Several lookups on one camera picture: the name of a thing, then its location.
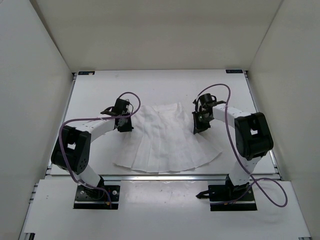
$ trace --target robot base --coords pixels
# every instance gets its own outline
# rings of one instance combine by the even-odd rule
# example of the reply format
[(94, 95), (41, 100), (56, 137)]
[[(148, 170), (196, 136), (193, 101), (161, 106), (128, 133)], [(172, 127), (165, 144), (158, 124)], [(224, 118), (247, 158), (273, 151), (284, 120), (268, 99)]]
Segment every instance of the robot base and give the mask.
[(256, 211), (257, 205), (255, 201), (254, 192), (251, 190), (248, 191), (246, 195), (240, 198), (235, 203), (230, 204), (217, 204), (224, 201), (230, 201), (229, 193), (225, 191), (225, 185), (209, 185), (209, 199), (210, 199), (210, 210), (214, 211)]
[[(119, 195), (120, 195), (120, 186), (119, 185), (104, 185), (104, 189), (110, 194), (112, 202), (112, 210), (117, 210), (119, 207)], [(78, 185), (74, 197), (74, 209), (105, 209), (110, 210), (110, 205), (107, 204), (107, 197), (104, 195), (100, 199), (93, 199), (86, 194), (85, 187)]]

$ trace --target black clamp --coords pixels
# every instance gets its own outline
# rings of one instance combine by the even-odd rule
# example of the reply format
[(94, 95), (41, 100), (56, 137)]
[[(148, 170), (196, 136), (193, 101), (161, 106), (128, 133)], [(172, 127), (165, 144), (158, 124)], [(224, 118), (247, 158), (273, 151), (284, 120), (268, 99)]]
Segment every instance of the black clamp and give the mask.
[(214, 119), (213, 107), (219, 104), (225, 104), (225, 101), (217, 101), (216, 96), (210, 93), (199, 96), (198, 99), (193, 101), (195, 111), (193, 115), (193, 134), (201, 133), (209, 129), (210, 121)]
[[(117, 98), (114, 106), (107, 107), (101, 112), (101, 114), (109, 115), (112, 117), (117, 116), (128, 116), (128, 107), (130, 102)], [(132, 127), (131, 117), (126, 118), (116, 118), (114, 122), (114, 129), (117, 129), (121, 133), (131, 132), (134, 128)]]
[(243, 188), (230, 188), (229, 176), (225, 180), (225, 185), (208, 185), (208, 190), (196, 195), (198, 199), (209, 199), (210, 211), (256, 211), (257, 205), (255, 195), (252, 190)]

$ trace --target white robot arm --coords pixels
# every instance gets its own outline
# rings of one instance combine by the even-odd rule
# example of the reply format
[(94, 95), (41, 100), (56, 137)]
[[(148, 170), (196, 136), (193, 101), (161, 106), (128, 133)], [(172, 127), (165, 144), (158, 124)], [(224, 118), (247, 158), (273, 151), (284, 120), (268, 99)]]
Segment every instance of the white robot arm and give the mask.
[[(88, 121), (78, 127), (71, 127), (66, 125), (62, 130), (62, 142), (64, 150), (70, 164), (74, 177), (84, 185), (86, 193), (97, 199), (100, 197), (102, 191), (91, 189), (89, 186), (102, 187), (104, 180), (101, 176), (96, 174), (89, 166), (90, 144), (104, 135), (107, 132), (117, 129), (119, 132), (132, 131), (131, 118), (113, 118), (102, 119), (108, 116), (128, 116), (130, 102), (128, 99), (124, 100), (118, 98), (113, 107), (108, 107), (98, 118), (101, 120)], [(51, 155), (51, 161), (61, 169), (68, 171), (66, 162), (62, 156), (59, 140), (57, 140)]]
[(273, 139), (266, 121), (261, 112), (249, 113), (228, 106), (217, 101), (217, 98), (209, 93), (198, 97), (194, 102), (193, 133), (201, 133), (210, 128), (213, 119), (227, 122), (235, 129), (236, 148), (238, 157), (243, 167), (236, 162), (225, 180), (231, 199), (239, 197), (250, 185), (250, 174), (263, 156), (274, 146)]

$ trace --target white tabletop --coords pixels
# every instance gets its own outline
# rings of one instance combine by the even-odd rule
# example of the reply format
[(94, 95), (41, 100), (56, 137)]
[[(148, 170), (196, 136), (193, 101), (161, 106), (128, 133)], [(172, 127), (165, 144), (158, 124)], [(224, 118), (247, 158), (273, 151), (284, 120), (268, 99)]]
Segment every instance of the white tabletop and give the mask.
[[(122, 181), (118, 210), (73, 209), (77, 185), (68, 177), (41, 180), (25, 233), (34, 240), (298, 240), (309, 237), (290, 182), (280, 182), (288, 205), (272, 205), (253, 187), (257, 211), (210, 211), (195, 197), (206, 181)], [(279, 204), (284, 196), (272, 182), (261, 182)]]
[[(225, 70), (127, 70), (96, 71), (94, 75), (78, 75), (72, 92), (66, 120), (96, 117), (123, 92), (136, 93), (142, 105), (165, 105), (181, 102), (190, 118), (194, 110), (193, 100), (205, 87), (224, 83), (231, 88), (230, 106), (246, 112), (256, 112), (246, 78), (243, 73), (229, 73)], [(208, 90), (218, 100), (226, 100), (227, 90), (214, 87)], [(127, 96), (137, 106), (137, 100)], [(220, 175), (228, 174), (236, 161), (227, 138), (223, 122), (213, 120), (206, 134), (210, 135), (223, 152), (209, 164), (199, 168), (175, 173), (175, 175)], [(141, 175), (127, 168), (113, 164), (121, 150), (123, 134), (108, 132), (95, 140), (90, 149), (90, 166), (99, 175)], [(267, 154), (256, 166), (255, 174), (273, 174), (274, 165)], [(51, 175), (66, 175), (67, 172), (53, 165)]]

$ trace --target white cloth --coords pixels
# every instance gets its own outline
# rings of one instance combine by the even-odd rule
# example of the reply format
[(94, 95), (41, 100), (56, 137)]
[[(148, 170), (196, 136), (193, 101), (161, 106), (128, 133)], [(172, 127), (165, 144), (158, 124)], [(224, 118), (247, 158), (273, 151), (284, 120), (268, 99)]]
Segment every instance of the white cloth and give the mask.
[(142, 106), (131, 117), (123, 150), (114, 164), (145, 173), (181, 172), (211, 162), (222, 151), (193, 134), (193, 122), (182, 104)]

